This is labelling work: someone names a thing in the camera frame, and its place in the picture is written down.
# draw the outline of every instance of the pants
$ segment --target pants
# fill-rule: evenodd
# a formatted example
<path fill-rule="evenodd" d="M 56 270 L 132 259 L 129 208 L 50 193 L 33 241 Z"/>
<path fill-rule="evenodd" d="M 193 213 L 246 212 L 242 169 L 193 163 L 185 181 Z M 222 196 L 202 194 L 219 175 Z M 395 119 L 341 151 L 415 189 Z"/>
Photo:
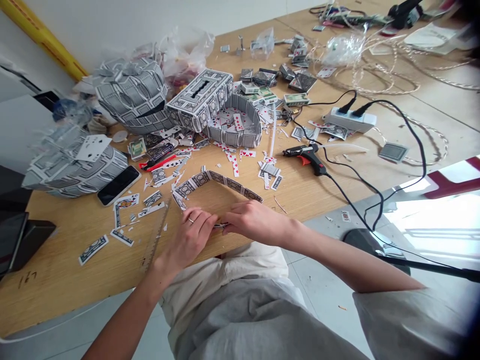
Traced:
<path fill-rule="evenodd" d="M 182 270 L 159 302 L 171 328 L 170 348 L 175 349 L 179 336 L 205 299 L 222 286 L 247 276 L 281 278 L 293 286 L 282 250 L 256 241 L 225 253 L 222 259 L 210 258 Z"/>

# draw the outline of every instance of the hand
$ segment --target hand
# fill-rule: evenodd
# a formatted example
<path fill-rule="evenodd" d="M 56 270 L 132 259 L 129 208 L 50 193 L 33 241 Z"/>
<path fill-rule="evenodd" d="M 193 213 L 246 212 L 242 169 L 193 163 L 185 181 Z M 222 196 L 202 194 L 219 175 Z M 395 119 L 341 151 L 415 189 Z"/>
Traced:
<path fill-rule="evenodd" d="M 218 219 L 217 215 L 199 207 L 191 207 L 183 212 L 175 238 L 160 256 L 169 273 L 177 274 L 195 260 L 204 249 Z"/>
<path fill-rule="evenodd" d="M 259 243 L 281 248 L 289 247 L 297 223 L 255 200 L 233 204 L 231 211 L 222 217 L 222 222 L 230 223 L 223 229 L 224 235 L 237 233 Z"/>

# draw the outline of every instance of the yellow pole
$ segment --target yellow pole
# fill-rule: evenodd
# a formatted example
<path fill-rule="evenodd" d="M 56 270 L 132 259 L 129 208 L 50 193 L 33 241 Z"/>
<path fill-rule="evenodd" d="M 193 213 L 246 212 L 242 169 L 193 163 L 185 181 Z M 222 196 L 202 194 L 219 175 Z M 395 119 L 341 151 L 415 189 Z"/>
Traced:
<path fill-rule="evenodd" d="M 0 0 L 0 9 L 75 81 L 87 76 L 85 69 L 21 0 Z"/>

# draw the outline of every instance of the person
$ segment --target person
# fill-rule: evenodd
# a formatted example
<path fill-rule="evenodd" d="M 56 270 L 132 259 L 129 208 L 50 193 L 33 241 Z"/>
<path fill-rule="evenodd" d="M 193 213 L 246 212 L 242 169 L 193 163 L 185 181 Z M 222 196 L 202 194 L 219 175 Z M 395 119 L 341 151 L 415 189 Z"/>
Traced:
<path fill-rule="evenodd" d="M 176 359 L 367 359 L 314 316 L 288 279 L 280 248 L 315 259 L 353 291 L 376 359 L 453 357 L 462 333 L 455 312 L 396 267 L 306 227 L 257 201 L 232 205 L 223 234 L 250 245 L 189 266 L 218 220 L 183 213 L 176 237 L 119 307 L 83 359 L 131 359 L 159 302 Z M 440 312 L 449 316 L 448 326 Z"/>

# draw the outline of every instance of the left hand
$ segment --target left hand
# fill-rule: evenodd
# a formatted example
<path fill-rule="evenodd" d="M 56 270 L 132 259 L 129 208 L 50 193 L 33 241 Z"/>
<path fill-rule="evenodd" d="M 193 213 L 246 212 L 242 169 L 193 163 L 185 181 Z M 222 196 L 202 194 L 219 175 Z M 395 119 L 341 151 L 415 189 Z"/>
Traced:
<path fill-rule="evenodd" d="M 175 238 L 160 256 L 168 272 L 177 274 L 195 260 L 207 244 L 218 219 L 217 215 L 199 207 L 191 207 L 183 212 Z"/>

